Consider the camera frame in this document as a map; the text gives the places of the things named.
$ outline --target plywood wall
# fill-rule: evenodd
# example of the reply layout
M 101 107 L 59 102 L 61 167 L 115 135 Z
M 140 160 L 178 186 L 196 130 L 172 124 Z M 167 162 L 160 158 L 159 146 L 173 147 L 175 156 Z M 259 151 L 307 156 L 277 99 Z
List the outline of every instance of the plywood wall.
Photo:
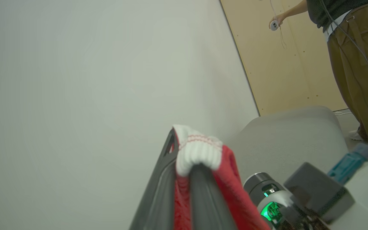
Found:
M 272 0 L 277 14 L 300 0 Z M 269 0 L 221 0 L 261 115 L 310 105 L 346 109 L 321 29 L 307 13 L 286 19 L 281 31 L 268 28 Z

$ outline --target black cable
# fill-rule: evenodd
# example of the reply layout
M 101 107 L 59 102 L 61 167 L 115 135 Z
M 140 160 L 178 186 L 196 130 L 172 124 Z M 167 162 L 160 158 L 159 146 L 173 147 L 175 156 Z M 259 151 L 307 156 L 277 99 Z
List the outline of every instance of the black cable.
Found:
M 339 45 L 339 48 L 340 48 L 340 51 L 345 56 L 345 58 L 348 60 L 345 51 L 343 51 L 343 49 L 342 49 L 342 47 L 340 45 Z M 362 85 L 360 84 L 359 80 L 356 78 L 355 72 L 353 71 L 353 68 L 352 68 L 352 64 L 350 64 L 350 62 L 348 62 L 348 63 L 349 63 L 350 70 L 352 70 L 353 77 L 356 80 L 356 83 L 359 85 L 360 92 L 362 92 L 362 95 L 364 95 L 364 91 L 363 91 Z M 367 104 L 367 101 L 365 100 L 365 97 L 363 97 L 363 100 L 364 100 L 364 103 L 365 103 L 365 105 L 367 106 L 367 109 L 368 109 L 368 104 Z
M 343 28 L 341 28 L 340 27 L 340 25 L 339 24 L 337 24 L 337 22 L 332 18 L 332 16 L 330 15 L 330 13 L 329 13 L 329 11 L 327 10 L 327 7 L 326 7 L 326 5 L 325 5 L 325 3 L 324 3 L 324 1 L 323 0 L 320 0 L 320 2 L 321 2 L 321 4 L 322 4 L 322 6 L 323 6 L 323 9 L 324 9 L 324 11 L 326 12 L 326 14 L 327 14 L 327 16 L 329 17 L 329 19 L 350 39 L 350 41 L 353 43 L 353 45 L 355 45 L 356 46 L 356 48 L 359 50 L 359 52 L 363 55 L 363 57 L 365 58 L 365 60 L 366 60 L 366 62 L 367 62 L 367 65 L 368 65 L 368 59 L 367 59 L 367 57 L 366 57 L 366 55 L 364 54 L 364 52 L 361 50 L 361 48 L 357 45 L 357 43 L 355 42 L 355 41 L 353 41 L 353 39 L 343 30 Z M 362 92 L 362 94 L 364 95 L 364 93 L 363 93 L 363 89 L 362 89 L 362 85 L 360 84 L 360 81 L 356 78 L 356 75 L 354 74 L 354 72 L 353 72 L 353 77 L 356 79 L 356 82 L 359 84 L 359 88 L 360 88 L 360 90 L 361 90 L 361 92 Z M 368 108 L 368 104 L 367 104 L 367 101 L 365 100 L 365 98 L 364 98 L 364 102 L 365 102 L 365 104 L 366 104 L 366 106 L 367 106 L 367 108 Z

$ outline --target white sneaker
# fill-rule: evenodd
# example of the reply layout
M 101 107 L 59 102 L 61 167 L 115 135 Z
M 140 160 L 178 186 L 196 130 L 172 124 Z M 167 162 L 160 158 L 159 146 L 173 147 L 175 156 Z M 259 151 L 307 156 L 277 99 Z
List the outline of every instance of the white sneaker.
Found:
M 349 137 L 352 140 L 363 141 L 362 137 L 358 134 L 357 130 L 350 131 Z

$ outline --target blue clamp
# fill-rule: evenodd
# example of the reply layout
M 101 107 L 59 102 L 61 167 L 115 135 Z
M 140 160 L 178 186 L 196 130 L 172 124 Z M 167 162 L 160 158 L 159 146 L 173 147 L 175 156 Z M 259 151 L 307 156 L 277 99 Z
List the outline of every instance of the blue clamp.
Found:
M 347 153 L 327 175 L 344 185 L 366 161 L 368 161 L 368 145 L 357 144 L 353 152 Z

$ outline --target gray couch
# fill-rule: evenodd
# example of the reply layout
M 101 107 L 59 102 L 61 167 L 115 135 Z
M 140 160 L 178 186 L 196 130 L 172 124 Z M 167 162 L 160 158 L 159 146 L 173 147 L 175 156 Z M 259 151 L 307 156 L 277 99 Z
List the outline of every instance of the gray couch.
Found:
M 242 182 L 267 172 L 283 184 L 304 162 L 328 172 L 348 152 L 336 116 L 321 106 L 256 118 L 226 144 Z

